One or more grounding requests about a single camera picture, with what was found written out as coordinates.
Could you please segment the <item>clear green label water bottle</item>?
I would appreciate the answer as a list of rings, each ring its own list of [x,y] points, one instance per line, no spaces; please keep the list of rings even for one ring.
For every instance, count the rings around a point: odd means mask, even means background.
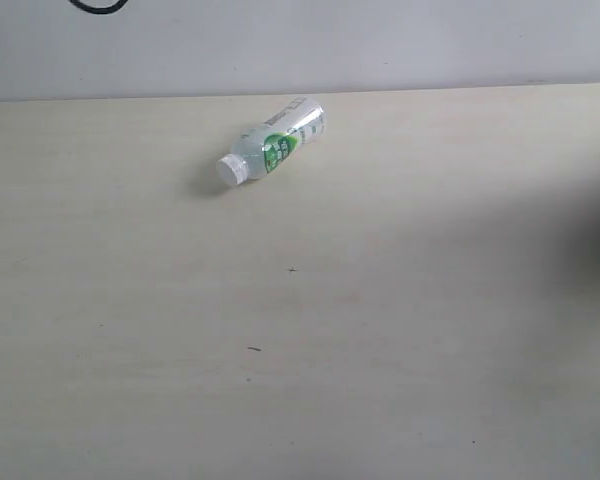
[[[306,97],[292,100],[280,112],[239,136],[216,162],[229,186],[260,180],[294,152],[324,134],[326,117],[319,102]]]

